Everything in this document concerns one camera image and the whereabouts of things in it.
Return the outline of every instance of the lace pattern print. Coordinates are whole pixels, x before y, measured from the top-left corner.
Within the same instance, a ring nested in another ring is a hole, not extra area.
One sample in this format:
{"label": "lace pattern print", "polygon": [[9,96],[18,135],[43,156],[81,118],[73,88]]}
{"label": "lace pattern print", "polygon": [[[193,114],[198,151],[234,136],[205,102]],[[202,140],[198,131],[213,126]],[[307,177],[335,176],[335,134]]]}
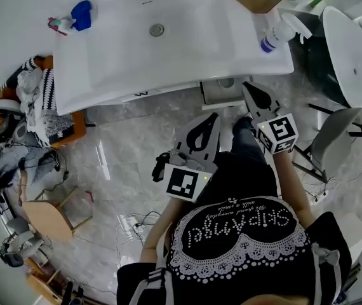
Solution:
{"label": "lace pattern print", "polygon": [[[218,256],[203,258],[203,246],[224,244]],[[208,283],[231,279],[249,267],[273,268],[293,261],[307,245],[304,228],[283,200],[268,196],[229,199],[194,209],[179,222],[173,234],[169,267],[181,280]]]}

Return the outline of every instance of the black t-shirt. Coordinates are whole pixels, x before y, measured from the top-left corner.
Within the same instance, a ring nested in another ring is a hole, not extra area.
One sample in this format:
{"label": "black t-shirt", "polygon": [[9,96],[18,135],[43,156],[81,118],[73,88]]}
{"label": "black t-shirt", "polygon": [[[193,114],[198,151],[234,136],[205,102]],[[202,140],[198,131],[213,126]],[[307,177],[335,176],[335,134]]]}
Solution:
{"label": "black t-shirt", "polygon": [[[339,250],[345,282],[351,258],[332,213],[324,213],[305,230],[291,207],[275,197],[269,166],[256,164],[249,170],[251,175],[242,176],[247,168],[238,161],[233,165],[220,166],[198,206],[172,234],[167,267],[175,304],[241,304],[261,294],[301,295],[313,301],[314,241]],[[258,188],[262,182],[264,188]],[[268,196],[258,194],[262,191],[268,191]],[[122,267],[117,273],[117,303],[128,304],[137,285],[155,267],[139,263]],[[335,293],[333,268],[328,264],[321,265],[321,284],[326,304]],[[162,301],[163,295],[147,291],[139,304]]]}

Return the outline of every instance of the marble floor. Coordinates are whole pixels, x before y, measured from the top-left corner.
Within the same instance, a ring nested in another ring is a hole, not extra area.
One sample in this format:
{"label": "marble floor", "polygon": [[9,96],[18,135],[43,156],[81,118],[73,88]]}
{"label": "marble floor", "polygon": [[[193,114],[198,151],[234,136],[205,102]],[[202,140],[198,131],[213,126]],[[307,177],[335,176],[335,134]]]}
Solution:
{"label": "marble floor", "polygon": [[[308,108],[307,103],[332,110],[340,107],[326,99],[308,81],[301,47],[293,43],[291,50],[294,73],[254,76],[254,81],[271,87],[286,111],[293,113],[300,133],[298,144],[306,147],[315,137],[321,122],[321,116]],[[204,113],[202,103],[200,89],[191,88],[124,105],[91,107],[86,110],[86,115],[88,121],[97,127],[89,128],[84,138],[62,149],[67,158],[69,178],[48,193],[48,197],[63,198],[72,187],[79,186],[80,191],[66,204],[65,210],[74,223],[89,214],[93,220],[79,229],[70,243],[51,240],[52,246],[43,248],[51,263],[65,276],[85,285],[90,297],[107,304],[116,303],[116,272],[120,266],[138,261],[142,248],[141,241],[122,228],[119,218],[163,210],[168,200],[161,195],[160,185],[151,179],[155,157],[171,148],[177,128]],[[222,122],[220,146],[226,151],[231,148],[232,124],[247,110],[241,106],[216,111]],[[310,193],[321,194],[323,184],[305,176],[304,172],[298,174]],[[60,182],[61,176],[62,173],[49,173],[40,184],[28,188],[28,195],[34,198],[42,189],[52,188]],[[316,215],[324,211],[335,214],[354,212],[362,220],[361,138],[354,141],[351,156],[336,178],[329,181],[326,190],[327,197],[313,207]],[[92,192],[93,203],[85,191]],[[10,189],[10,195],[15,202],[14,190]],[[155,220],[153,215],[146,222],[152,224]],[[147,236],[149,228],[146,226],[142,235]]]}

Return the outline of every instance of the sink drain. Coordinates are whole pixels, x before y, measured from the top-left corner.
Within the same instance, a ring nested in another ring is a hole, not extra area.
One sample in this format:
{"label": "sink drain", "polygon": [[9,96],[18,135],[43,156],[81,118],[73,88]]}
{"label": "sink drain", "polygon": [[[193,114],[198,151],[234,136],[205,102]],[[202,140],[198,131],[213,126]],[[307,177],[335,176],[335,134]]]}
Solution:
{"label": "sink drain", "polygon": [[163,32],[164,32],[164,26],[161,24],[155,24],[152,27],[150,27],[150,34],[152,36],[156,37],[161,36],[163,35]]}

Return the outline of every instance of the chair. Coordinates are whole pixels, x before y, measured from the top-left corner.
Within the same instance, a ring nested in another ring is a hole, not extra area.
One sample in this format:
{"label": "chair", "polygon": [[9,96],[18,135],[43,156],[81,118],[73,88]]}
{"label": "chair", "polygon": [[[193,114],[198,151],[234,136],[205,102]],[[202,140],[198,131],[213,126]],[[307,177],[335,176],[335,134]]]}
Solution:
{"label": "chair", "polygon": [[90,216],[73,227],[67,216],[63,213],[62,207],[74,195],[77,189],[78,187],[76,186],[61,202],[52,200],[38,201],[44,191],[34,201],[24,202],[23,209],[34,228],[49,238],[56,238],[61,241],[73,239],[75,231],[92,219],[92,216]]}
{"label": "chair", "polygon": [[72,119],[74,121],[74,133],[72,135],[69,135],[68,137],[55,142],[52,144],[52,148],[59,148],[62,146],[65,146],[67,144],[70,144],[71,142],[78,140],[86,135],[86,128],[93,128],[96,125],[91,123],[85,123],[85,116],[82,111],[73,112],[72,113]]}
{"label": "chair", "polygon": [[[323,107],[309,104],[309,107],[330,114],[323,123],[312,144],[305,150],[294,146],[302,157],[311,165],[312,170],[295,162],[293,165],[303,172],[328,183],[351,152],[351,137],[362,137],[362,125],[353,121],[358,117],[361,108],[341,109],[333,112]],[[358,126],[360,132],[348,132],[350,125]]]}
{"label": "chair", "polygon": [[18,268],[36,254],[44,241],[33,234],[24,218],[11,219],[6,225],[14,230],[14,233],[0,246],[0,258],[12,268]]}

